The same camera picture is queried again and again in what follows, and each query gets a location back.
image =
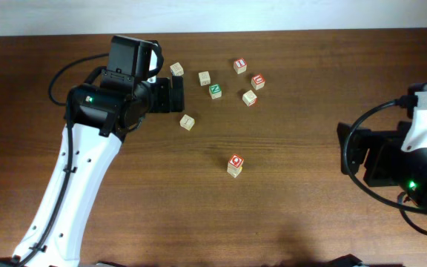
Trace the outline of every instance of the white wall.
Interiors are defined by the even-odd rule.
[[[0,0],[0,36],[427,27],[427,0]]]

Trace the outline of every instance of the cable connector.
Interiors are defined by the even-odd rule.
[[[418,97],[415,95],[401,96],[397,99],[397,105],[401,108],[413,109],[418,105]]]

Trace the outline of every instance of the wall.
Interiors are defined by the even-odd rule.
[[[0,36],[427,27],[427,0],[0,0]]]

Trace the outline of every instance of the robotic arm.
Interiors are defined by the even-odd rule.
[[[413,121],[400,122],[396,131],[359,128],[370,115],[394,105],[407,108],[408,117]],[[427,84],[412,85],[407,96],[370,110],[352,126],[340,123],[337,134],[342,150],[342,173],[349,175],[376,200],[398,208],[411,227],[427,235],[427,231],[415,225],[405,213],[411,211],[427,215]],[[368,187],[398,185],[404,190],[398,197],[398,203],[376,195],[355,177],[364,162],[364,180]],[[418,208],[402,205],[404,195]]]
[[[184,110],[182,77],[173,76],[172,86],[155,77],[162,63],[156,42],[114,36],[108,66],[69,92],[56,167],[29,230],[13,257],[0,259],[1,267],[79,265],[96,193],[126,135],[147,112]],[[99,74],[97,87],[91,83]]]

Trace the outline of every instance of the wood grain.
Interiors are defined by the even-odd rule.
[[[146,34],[165,66],[185,70],[186,114],[149,114],[105,176],[85,231],[82,262],[127,266],[260,266],[332,260],[427,266],[427,237],[340,173],[337,123],[427,82],[427,29]],[[47,99],[68,62],[104,53],[109,35],[0,38],[0,257],[9,256],[35,215],[55,165],[63,110]],[[237,75],[233,60],[248,70]],[[106,59],[69,70],[63,99]],[[222,86],[212,100],[198,73]],[[165,67],[160,76],[168,76]],[[266,78],[258,102],[242,93]],[[405,119],[384,111],[365,126],[391,130]],[[231,154],[243,172],[226,172]],[[398,188],[380,188],[395,199]],[[413,216],[427,228],[427,218]]]

